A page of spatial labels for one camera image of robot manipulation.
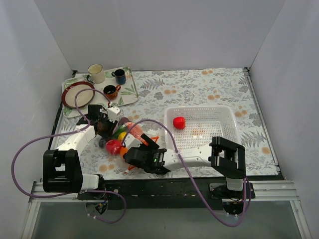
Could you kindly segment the fake watermelon slice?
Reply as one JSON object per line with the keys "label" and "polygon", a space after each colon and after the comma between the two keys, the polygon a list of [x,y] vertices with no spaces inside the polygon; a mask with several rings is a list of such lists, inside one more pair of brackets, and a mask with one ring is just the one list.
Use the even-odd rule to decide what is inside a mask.
{"label": "fake watermelon slice", "polygon": [[134,123],[133,122],[127,122],[127,128],[130,132],[130,134],[135,137],[136,139],[140,140],[141,142],[145,143],[145,141],[142,139],[141,135],[144,134],[143,129],[139,126],[136,125],[133,127]]}

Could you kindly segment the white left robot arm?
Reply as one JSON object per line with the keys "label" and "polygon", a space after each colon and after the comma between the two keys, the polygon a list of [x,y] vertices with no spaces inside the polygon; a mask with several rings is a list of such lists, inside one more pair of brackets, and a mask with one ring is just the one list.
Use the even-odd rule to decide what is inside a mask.
{"label": "white left robot arm", "polygon": [[88,113],[78,121],[75,133],[54,150],[43,155],[43,188],[45,192],[79,193],[89,191],[95,199],[105,196],[106,187],[99,174],[84,174],[80,155],[97,135],[109,138],[118,124],[120,109],[89,105]]}

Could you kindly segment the fake red apple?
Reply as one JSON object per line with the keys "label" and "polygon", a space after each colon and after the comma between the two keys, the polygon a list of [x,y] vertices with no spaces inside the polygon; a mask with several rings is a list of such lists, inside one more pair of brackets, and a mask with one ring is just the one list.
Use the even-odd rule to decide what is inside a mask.
{"label": "fake red apple", "polygon": [[105,150],[110,155],[118,155],[121,150],[121,147],[121,142],[115,139],[111,139],[105,144]]}

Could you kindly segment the fake red strawberry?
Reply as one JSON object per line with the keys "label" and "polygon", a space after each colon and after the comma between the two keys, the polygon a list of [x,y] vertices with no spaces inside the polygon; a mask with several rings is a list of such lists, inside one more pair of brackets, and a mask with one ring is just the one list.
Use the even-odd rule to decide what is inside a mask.
{"label": "fake red strawberry", "polygon": [[186,126],[186,120],[184,117],[175,117],[172,123],[176,129],[184,129]]}

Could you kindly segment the fake green cucumber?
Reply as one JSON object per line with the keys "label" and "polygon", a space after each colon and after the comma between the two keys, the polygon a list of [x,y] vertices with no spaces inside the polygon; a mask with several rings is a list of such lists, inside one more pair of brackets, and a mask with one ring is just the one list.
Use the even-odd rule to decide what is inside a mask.
{"label": "fake green cucumber", "polygon": [[114,131],[114,133],[112,134],[111,138],[112,139],[118,139],[119,135],[123,132],[127,132],[128,128],[125,124],[117,127],[117,129]]}

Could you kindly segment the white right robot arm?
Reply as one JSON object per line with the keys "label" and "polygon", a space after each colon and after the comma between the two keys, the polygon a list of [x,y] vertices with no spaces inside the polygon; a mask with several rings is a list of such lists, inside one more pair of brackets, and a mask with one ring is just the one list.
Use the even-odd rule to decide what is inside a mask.
{"label": "white right robot arm", "polygon": [[127,164],[146,173],[165,175],[170,171],[190,167],[212,167],[226,177],[226,194],[239,197],[246,177],[245,147],[223,137],[213,137],[210,144],[175,152],[160,149],[148,136],[142,134],[142,142],[129,134],[124,140],[124,160]]}

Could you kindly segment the fake yellow lemon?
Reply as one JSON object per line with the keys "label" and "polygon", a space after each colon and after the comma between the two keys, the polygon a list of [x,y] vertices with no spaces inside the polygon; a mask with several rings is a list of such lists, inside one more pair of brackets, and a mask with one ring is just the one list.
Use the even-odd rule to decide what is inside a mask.
{"label": "fake yellow lemon", "polygon": [[118,136],[118,141],[123,141],[123,139],[126,136],[126,134],[127,134],[126,132],[120,133],[119,136]]}

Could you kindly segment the clear zip top bag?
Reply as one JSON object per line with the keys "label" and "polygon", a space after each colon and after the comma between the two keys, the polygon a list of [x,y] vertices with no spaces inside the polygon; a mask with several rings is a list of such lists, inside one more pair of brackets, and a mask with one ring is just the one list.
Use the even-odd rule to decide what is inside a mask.
{"label": "clear zip top bag", "polygon": [[134,123],[129,121],[128,118],[123,117],[117,123],[116,127],[111,131],[110,135],[106,138],[102,137],[99,140],[99,146],[105,148],[106,152],[111,156],[121,158],[123,164],[127,166],[124,174],[129,173],[136,166],[128,164],[124,160],[124,155],[128,152],[127,147],[139,147],[141,145],[148,146],[148,139],[142,138],[144,134],[143,129],[136,125],[133,129]]}

